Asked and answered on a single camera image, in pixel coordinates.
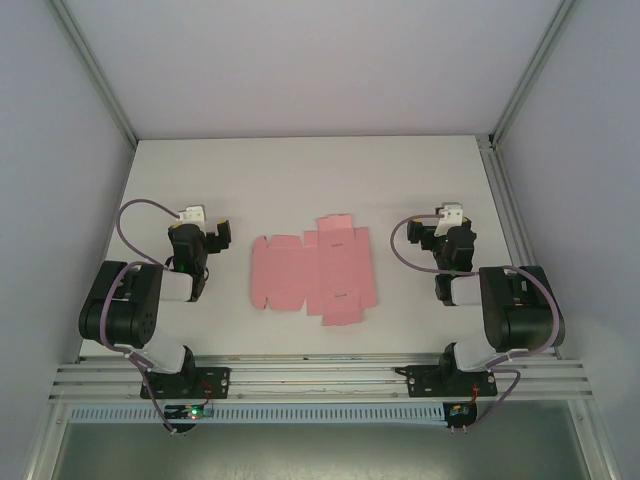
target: white tabletop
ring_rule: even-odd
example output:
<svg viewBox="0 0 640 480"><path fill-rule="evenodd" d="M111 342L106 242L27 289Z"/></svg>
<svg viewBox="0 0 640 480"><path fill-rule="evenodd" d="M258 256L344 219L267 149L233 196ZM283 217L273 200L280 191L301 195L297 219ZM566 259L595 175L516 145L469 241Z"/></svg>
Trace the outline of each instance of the white tabletop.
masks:
<svg viewBox="0 0 640 480"><path fill-rule="evenodd" d="M210 255L198 302L161 302L158 325L196 355L375 354L440 352L482 328L480 307L445 307L433 275L393 256L389 234L402 218L461 202L478 234L474 266L509 263L484 167L472 136L338 137L143 141L123 202L146 197L174 211L204 204L208 225L229 219L229 250ZM256 237L302 235L316 218L349 213L369 227L378 306L364 322L323 327L321 317L256 310L249 297ZM172 218L148 205L123 217L128 239L164 261ZM430 252L398 236L399 250L421 265ZM114 235L108 259L140 260ZM85 341L81 355L108 354Z"/></svg>

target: floor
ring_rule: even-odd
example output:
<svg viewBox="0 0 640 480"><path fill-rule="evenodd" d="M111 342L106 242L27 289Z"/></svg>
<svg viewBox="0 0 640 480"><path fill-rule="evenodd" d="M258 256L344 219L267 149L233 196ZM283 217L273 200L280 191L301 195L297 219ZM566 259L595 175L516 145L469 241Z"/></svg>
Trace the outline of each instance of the floor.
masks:
<svg viewBox="0 0 640 480"><path fill-rule="evenodd" d="M170 438L155 425L70 425L57 480L581 479L561 402L510 403L482 428L241 425Z"/></svg>

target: connector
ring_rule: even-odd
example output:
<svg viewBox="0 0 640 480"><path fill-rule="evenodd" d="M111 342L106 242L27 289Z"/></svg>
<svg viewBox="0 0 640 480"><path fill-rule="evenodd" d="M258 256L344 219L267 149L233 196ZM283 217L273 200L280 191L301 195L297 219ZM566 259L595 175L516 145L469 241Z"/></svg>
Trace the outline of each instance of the connector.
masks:
<svg viewBox="0 0 640 480"><path fill-rule="evenodd" d="M180 223L196 225L202 233L207 233L207 217L204 212L204 205L192 205L178 212Z"/></svg>

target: pink cardboard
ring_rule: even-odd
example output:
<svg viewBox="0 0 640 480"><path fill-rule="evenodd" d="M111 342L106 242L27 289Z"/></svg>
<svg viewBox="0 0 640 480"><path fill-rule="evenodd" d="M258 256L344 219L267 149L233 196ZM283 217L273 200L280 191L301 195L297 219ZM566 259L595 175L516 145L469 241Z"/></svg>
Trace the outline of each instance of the pink cardboard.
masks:
<svg viewBox="0 0 640 480"><path fill-rule="evenodd" d="M350 215L318 219L318 231L265 237L253 244L251 300L264 310L323 315L323 325L362 321L377 297L368 228L353 228Z"/></svg>

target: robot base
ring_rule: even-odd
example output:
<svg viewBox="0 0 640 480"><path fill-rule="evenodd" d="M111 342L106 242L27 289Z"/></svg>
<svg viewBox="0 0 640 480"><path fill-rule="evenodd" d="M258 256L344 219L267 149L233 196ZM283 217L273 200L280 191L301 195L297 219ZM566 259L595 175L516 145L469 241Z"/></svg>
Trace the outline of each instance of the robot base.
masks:
<svg viewBox="0 0 640 480"><path fill-rule="evenodd" d="M477 388L478 397L498 394L495 377L487 371L463 372L459 370L449 345L440 355L438 365L409 365L395 372L407 377L410 397L471 397Z"/></svg>
<svg viewBox="0 0 640 480"><path fill-rule="evenodd" d="M196 367L193 353L185 347L182 370L178 373L147 373L153 396L158 400L224 400L229 393L231 369L226 367ZM140 398L150 398L142 384Z"/></svg>

